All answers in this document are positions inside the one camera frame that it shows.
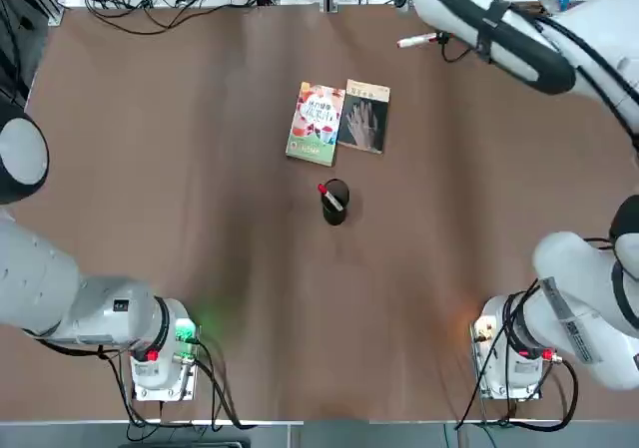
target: marker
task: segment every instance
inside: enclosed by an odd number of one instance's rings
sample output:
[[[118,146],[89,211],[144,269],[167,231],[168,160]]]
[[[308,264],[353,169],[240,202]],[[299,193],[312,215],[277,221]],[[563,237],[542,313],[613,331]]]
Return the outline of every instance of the marker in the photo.
[[[326,197],[328,199],[330,204],[333,207],[335,207],[336,211],[338,211],[338,212],[343,211],[343,207],[341,206],[339,201],[334,197],[333,194],[331,194],[329,191],[326,190],[326,187],[323,184],[318,184],[318,190],[324,197]]]
[[[399,39],[397,41],[397,47],[403,49],[405,47],[421,46],[437,40],[437,34],[435,32],[429,32],[421,36],[406,37],[405,39]]]

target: book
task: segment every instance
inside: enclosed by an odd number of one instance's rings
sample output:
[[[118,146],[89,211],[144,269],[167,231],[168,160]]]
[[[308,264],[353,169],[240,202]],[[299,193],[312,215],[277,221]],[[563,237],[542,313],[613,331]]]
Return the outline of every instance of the book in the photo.
[[[390,89],[348,79],[337,141],[381,154],[386,134]]]
[[[332,166],[344,90],[302,82],[287,156]]]

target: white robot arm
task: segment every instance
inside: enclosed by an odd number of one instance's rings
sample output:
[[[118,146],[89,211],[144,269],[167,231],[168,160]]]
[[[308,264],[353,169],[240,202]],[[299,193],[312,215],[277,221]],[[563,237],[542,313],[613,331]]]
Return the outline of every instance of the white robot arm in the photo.
[[[48,174],[42,133],[0,105],[0,203],[36,192]],[[139,399],[190,399],[195,324],[176,300],[124,276],[83,276],[75,260],[0,213],[0,324],[54,345],[108,345],[128,352]]]
[[[639,82],[639,20],[635,1],[588,0],[553,18],[535,20],[503,0],[412,3],[424,22],[454,34],[480,57],[540,92],[607,98],[636,132],[639,95],[633,88]],[[570,32],[596,54],[573,42],[566,35]]]
[[[411,1],[424,22],[529,87],[604,103],[639,152],[636,0],[588,0],[552,18],[503,0]],[[625,228],[611,230],[612,249],[568,232],[545,238],[534,255],[541,289],[513,315],[507,336],[496,334],[524,295],[486,303],[472,327],[477,367],[485,367],[483,397],[528,399],[541,378],[543,348],[574,356],[611,389],[639,387],[638,206],[630,198],[619,210],[613,228]]]

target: tabletop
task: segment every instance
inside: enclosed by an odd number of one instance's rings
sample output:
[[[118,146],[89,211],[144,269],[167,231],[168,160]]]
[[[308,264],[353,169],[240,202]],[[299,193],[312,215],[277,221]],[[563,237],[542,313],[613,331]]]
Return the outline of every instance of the tabletop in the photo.
[[[143,14],[125,22],[149,28]],[[396,48],[423,32],[382,6],[223,9],[157,37],[68,11],[28,105],[49,179],[12,212],[84,273],[182,301],[222,347],[242,419],[455,419],[483,303],[529,284],[547,233],[605,235],[637,170],[602,107],[537,94],[474,56]],[[383,155],[287,159],[301,81],[348,78],[390,87]],[[351,188],[338,227],[316,189],[332,177]],[[0,346],[0,419],[126,419],[104,362],[9,327]],[[638,393],[579,374],[576,418],[636,418]],[[206,420],[210,395],[201,379],[169,416]],[[560,418],[557,388],[544,395],[521,416]]]

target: cup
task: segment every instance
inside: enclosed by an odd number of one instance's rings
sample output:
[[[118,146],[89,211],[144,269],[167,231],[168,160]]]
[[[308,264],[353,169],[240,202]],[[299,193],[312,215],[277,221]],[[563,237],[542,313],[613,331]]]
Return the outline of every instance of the cup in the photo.
[[[321,199],[321,211],[323,213],[323,218],[331,225],[339,225],[346,219],[346,206],[348,205],[348,200],[350,198],[348,186],[340,179],[330,179],[323,185],[343,207],[343,211],[338,211],[324,195],[320,195],[319,198]]]

